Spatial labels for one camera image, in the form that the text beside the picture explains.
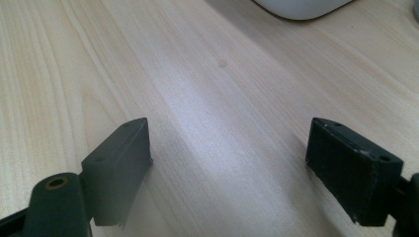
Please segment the wooden table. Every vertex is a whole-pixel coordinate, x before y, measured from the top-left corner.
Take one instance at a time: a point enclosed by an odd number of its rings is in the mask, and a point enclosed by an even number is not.
[[[155,165],[124,231],[96,236],[390,236],[354,225],[304,164],[313,117],[419,171],[412,0],[308,22],[243,0],[0,0],[0,218],[121,123]]]

